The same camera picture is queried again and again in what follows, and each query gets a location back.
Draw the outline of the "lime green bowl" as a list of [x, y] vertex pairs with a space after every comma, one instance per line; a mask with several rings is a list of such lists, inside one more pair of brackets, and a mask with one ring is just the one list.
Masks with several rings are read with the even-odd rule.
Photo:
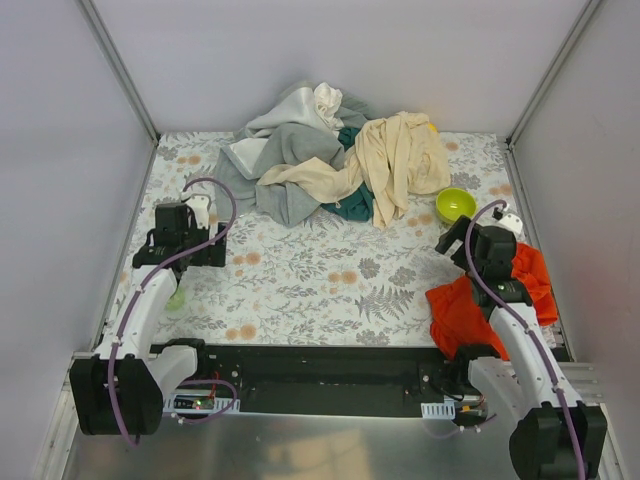
[[477, 210], [475, 198], [460, 188], [443, 189], [436, 197], [436, 213], [447, 224], [455, 223], [459, 217], [472, 218]]

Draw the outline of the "grey sweatshirt cloth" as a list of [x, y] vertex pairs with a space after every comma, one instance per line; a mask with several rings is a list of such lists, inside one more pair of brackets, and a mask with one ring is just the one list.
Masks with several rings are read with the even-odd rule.
[[374, 118], [368, 102], [341, 90], [337, 117], [343, 127], [328, 128], [315, 111], [316, 86], [305, 81], [290, 86], [271, 110], [249, 121], [220, 148], [213, 175], [232, 192], [240, 215], [255, 209], [286, 227], [301, 223], [320, 202], [292, 183], [259, 186], [259, 179], [274, 166], [296, 166], [313, 157], [341, 169], [346, 150], [338, 141], [339, 131], [361, 128]]

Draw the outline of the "teal green cloth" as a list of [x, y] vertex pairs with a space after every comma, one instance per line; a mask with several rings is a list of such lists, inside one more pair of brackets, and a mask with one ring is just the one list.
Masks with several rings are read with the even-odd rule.
[[[339, 131], [338, 141], [345, 150], [348, 150], [355, 145], [356, 136], [359, 132], [359, 128], [343, 127]], [[373, 193], [366, 187], [365, 183], [362, 183], [351, 195], [336, 203], [322, 204], [321, 208], [347, 221], [367, 222], [374, 214], [373, 201]]]

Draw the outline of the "right aluminium frame post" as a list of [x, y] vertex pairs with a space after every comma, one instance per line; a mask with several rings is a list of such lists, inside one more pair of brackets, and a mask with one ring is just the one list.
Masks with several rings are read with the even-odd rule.
[[518, 117], [513, 129], [506, 136], [505, 143], [508, 150], [512, 150], [523, 135], [525, 129], [541, 107], [543, 100], [556, 83], [563, 68], [571, 58], [578, 44], [583, 39], [588, 28], [605, 4], [605, 0], [588, 0], [582, 6], [577, 18], [571, 25], [558, 51], [555, 53], [550, 64], [542, 75], [532, 96]]

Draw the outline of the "floral patterned table mat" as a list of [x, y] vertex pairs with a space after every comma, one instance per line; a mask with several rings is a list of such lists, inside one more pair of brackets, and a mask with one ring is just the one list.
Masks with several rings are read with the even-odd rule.
[[[493, 134], [440, 134], [452, 185], [479, 206], [502, 198], [515, 206], [504, 139]], [[104, 335], [117, 329], [131, 285], [132, 255], [152, 228], [153, 207], [179, 199], [184, 184], [212, 176], [231, 133], [165, 134], [134, 227]], [[425, 292], [462, 276], [434, 251], [446, 225], [435, 196], [410, 197], [408, 213], [385, 230], [343, 220], [320, 208], [287, 228], [255, 210], [228, 237], [225, 268], [190, 267], [180, 310], [164, 310], [154, 343], [173, 338], [207, 343], [432, 346]]]

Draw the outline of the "left aluminium frame post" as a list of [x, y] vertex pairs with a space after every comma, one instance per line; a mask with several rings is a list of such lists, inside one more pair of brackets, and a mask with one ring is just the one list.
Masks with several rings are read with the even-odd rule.
[[83, 15], [136, 118], [152, 144], [157, 146], [161, 134], [156, 128], [95, 2], [92, 0], [76, 0], [75, 4]]

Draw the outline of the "cream beige cloth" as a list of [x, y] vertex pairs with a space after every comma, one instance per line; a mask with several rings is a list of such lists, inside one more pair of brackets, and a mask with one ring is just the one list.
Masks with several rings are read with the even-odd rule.
[[429, 123], [425, 113], [404, 111], [370, 120], [347, 150], [342, 169], [313, 157], [274, 166], [257, 184], [292, 183], [320, 203], [336, 203], [365, 183], [374, 195], [373, 224], [384, 229], [407, 213], [411, 194], [434, 194], [451, 185], [447, 149]]

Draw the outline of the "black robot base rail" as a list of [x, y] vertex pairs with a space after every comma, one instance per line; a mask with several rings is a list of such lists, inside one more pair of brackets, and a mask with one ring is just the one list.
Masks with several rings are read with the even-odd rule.
[[470, 400], [480, 392], [434, 347], [231, 346], [179, 338], [201, 361], [187, 391], [218, 380], [219, 398], [241, 413], [414, 418], [426, 403]]

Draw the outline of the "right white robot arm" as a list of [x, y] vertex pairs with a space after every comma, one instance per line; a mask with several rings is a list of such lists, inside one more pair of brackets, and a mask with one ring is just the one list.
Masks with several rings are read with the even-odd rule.
[[533, 301], [513, 274], [513, 232], [480, 226], [461, 216], [444, 233], [437, 252], [449, 252], [471, 280], [472, 299], [508, 354], [489, 345], [463, 348], [456, 360], [463, 382], [488, 401], [510, 429], [509, 455], [521, 479], [594, 479], [607, 434], [607, 419], [571, 385], [542, 338]]

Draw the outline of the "aluminium frame post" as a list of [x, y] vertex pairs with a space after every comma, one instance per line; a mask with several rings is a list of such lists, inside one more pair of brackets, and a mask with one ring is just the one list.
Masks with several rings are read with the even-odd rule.
[[605, 4], [605, 0], [588, 0], [582, 6], [577, 18], [571, 25], [558, 51], [555, 53], [550, 64], [542, 75], [532, 96], [518, 117], [513, 129], [506, 136], [505, 143], [508, 150], [512, 150], [523, 135], [525, 129], [541, 107], [543, 100], [556, 83], [563, 68], [571, 58], [578, 44], [583, 39], [588, 28]]
[[136, 118], [152, 144], [157, 146], [161, 134], [156, 128], [95, 2], [92, 0], [76, 0], [75, 4], [83, 15]]

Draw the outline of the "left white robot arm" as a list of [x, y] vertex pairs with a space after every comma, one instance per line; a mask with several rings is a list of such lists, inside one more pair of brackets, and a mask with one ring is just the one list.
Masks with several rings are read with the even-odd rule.
[[134, 439], [154, 433], [169, 395], [199, 371], [201, 340], [171, 340], [156, 357], [150, 353], [160, 316], [187, 269], [226, 262], [228, 227], [211, 226], [210, 203], [207, 195], [185, 194], [156, 206], [154, 227], [132, 260], [132, 285], [116, 331], [69, 371], [84, 434]]

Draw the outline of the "orange red cloth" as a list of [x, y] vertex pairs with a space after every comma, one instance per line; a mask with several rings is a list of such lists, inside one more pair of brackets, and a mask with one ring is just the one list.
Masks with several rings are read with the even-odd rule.
[[[524, 243], [517, 246], [512, 276], [526, 287], [533, 300], [537, 320], [542, 327], [558, 320], [551, 280], [543, 254]], [[508, 360], [503, 343], [474, 303], [471, 280], [465, 276], [425, 293], [432, 311], [430, 333], [438, 349], [452, 361], [459, 348], [489, 345]]]

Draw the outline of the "white small cloth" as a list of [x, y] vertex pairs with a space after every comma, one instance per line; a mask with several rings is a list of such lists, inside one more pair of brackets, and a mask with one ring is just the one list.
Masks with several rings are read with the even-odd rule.
[[316, 114], [332, 130], [343, 127], [343, 122], [337, 117], [342, 99], [342, 91], [331, 87], [327, 82], [320, 83], [314, 89]]

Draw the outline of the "light green small cup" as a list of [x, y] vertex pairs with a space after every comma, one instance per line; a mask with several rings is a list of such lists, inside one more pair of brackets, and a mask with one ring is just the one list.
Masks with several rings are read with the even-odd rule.
[[165, 310], [168, 312], [180, 310], [185, 303], [185, 297], [185, 291], [181, 287], [178, 287], [168, 299], [165, 305]]

